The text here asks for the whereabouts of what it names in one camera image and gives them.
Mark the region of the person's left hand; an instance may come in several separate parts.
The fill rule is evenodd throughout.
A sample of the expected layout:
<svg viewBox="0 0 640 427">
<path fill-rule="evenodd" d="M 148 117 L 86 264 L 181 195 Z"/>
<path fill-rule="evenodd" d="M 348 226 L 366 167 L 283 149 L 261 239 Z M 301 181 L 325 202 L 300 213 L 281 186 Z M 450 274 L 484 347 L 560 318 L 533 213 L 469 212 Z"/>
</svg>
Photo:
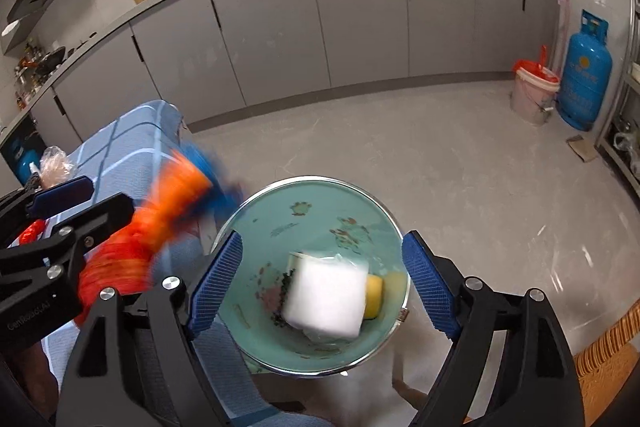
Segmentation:
<svg viewBox="0 0 640 427">
<path fill-rule="evenodd" d="M 51 419 L 58 408 L 58 381 L 40 341 L 14 353 L 12 364 L 30 402 L 43 417 Z"/>
</svg>

